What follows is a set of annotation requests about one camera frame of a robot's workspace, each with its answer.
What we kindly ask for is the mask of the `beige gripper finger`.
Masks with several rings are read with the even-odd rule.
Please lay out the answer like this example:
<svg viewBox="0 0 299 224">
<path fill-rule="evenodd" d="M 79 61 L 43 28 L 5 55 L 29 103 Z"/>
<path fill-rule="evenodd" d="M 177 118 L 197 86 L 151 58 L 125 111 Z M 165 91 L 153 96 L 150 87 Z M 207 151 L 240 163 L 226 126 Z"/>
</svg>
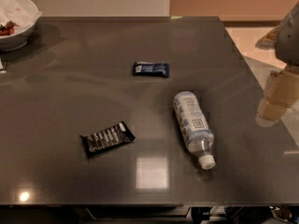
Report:
<svg viewBox="0 0 299 224">
<path fill-rule="evenodd" d="M 298 100 L 299 66 L 287 64 L 279 72 L 272 71 L 257 109 L 256 123 L 262 127 L 273 126 Z"/>
</svg>

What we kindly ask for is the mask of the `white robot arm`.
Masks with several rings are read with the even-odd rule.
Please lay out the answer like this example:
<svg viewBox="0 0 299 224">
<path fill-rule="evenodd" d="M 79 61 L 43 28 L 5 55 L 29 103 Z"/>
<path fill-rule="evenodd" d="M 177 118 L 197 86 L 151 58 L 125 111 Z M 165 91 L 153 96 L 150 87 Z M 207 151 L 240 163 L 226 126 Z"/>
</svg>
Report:
<svg viewBox="0 0 299 224">
<path fill-rule="evenodd" d="M 277 123 L 299 100 L 299 3 L 273 33 L 276 58 L 286 66 L 279 72 L 272 71 L 266 80 L 255 119 L 262 127 Z"/>
</svg>

